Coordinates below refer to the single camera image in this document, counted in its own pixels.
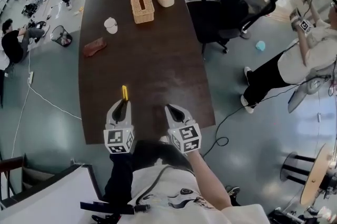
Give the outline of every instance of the wicker tissue box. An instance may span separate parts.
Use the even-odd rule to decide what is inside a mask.
[[[132,13],[136,24],[154,20],[152,0],[131,0]]]

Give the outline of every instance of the dark brown table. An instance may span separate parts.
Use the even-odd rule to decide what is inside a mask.
[[[86,0],[80,39],[78,82],[87,144],[104,143],[106,114],[128,89],[137,139],[158,139],[168,126],[168,103],[190,111],[200,128],[215,124],[201,46],[185,0],[163,8],[152,0],[154,21],[135,24],[130,0]],[[116,19],[118,31],[104,27]],[[103,37],[107,47],[85,58],[83,47]]]

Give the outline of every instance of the gray floor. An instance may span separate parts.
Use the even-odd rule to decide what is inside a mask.
[[[229,42],[224,55],[216,44],[206,49],[205,67],[217,124],[240,107],[245,90],[243,67],[252,69],[282,51],[294,38],[288,23],[262,18],[251,28],[252,38]],[[63,48],[47,43],[31,53],[32,87],[60,108],[80,115],[78,99],[78,38],[72,33],[71,46]],[[258,40],[266,50],[255,48]],[[0,150],[3,158],[12,154],[15,130],[27,93],[28,60],[15,66],[5,80],[4,108],[0,110]],[[273,90],[268,96],[285,89]],[[224,185],[239,185],[238,201],[245,205],[260,203],[266,212],[285,207],[300,191],[293,182],[280,181],[280,166],[292,151],[315,156],[323,143],[334,145],[336,110],[334,98],[326,90],[307,98],[292,114],[287,102],[292,91],[262,102],[249,115],[243,109],[230,117],[219,129],[218,137],[230,139],[226,147],[215,147],[206,161]],[[321,124],[316,115],[322,113]],[[202,152],[214,142],[215,127],[203,129]],[[71,158],[93,165],[101,189],[112,164],[103,145],[86,145],[81,121],[67,115],[30,92],[16,138],[14,156],[27,154],[31,165],[42,170],[61,171]]]

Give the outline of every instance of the trash can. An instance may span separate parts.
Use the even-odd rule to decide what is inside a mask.
[[[73,41],[73,37],[67,32],[66,29],[64,29],[63,26],[59,25],[51,33],[51,40],[62,47],[67,47]]]

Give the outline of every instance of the flower pot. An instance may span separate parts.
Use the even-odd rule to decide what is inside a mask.
[[[174,0],[157,0],[163,7],[170,7],[174,4]]]

